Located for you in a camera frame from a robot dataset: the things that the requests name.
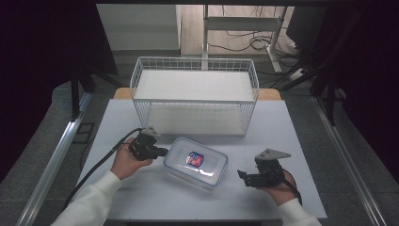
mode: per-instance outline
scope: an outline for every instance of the person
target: person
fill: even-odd
[[[135,174],[142,167],[149,166],[151,159],[138,161],[130,153],[129,138],[117,150],[114,163],[110,171],[92,185],[84,187],[78,192],[68,207],[58,216],[53,226],[63,225],[103,225],[111,208],[112,197],[120,188],[121,181]],[[294,178],[284,172],[291,184]],[[315,216],[308,214],[299,204],[291,189],[285,184],[276,187],[258,187],[267,192],[281,213],[283,226],[319,226]]]

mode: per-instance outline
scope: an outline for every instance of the clear plastic container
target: clear plastic container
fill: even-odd
[[[164,159],[172,174],[206,190],[218,185],[227,164],[225,154],[183,137],[175,140]]]

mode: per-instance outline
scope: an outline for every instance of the hand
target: hand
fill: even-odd
[[[291,183],[293,186],[295,186],[295,181],[293,176],[288,173],[287,171],[284,171],[284,176],[285,180],[287,180],[289,183]],[[262,191],[265,191],[269,193],[269,195],[272,197],[276,205],[282,205],[290,200],[293,200],[296,198],[294,195],[293,191],[288,187],[286,184],[281,183],[278,186],[274,187],[257,187],[257,189],[260,189]]]
[[[111,168],[111,171],[121,180],[132,176],[138,169],[152,163],[152,159],[138,161],[132,156],[129,151],[129,144],[133,140],[133,138],[129,138],[125,144],[120,145]]]

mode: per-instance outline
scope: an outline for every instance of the wire basket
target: wire basket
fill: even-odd
[[[162,135],[243,137],[259,83],[250,59],[140,57],[130,88],[143,127]]]

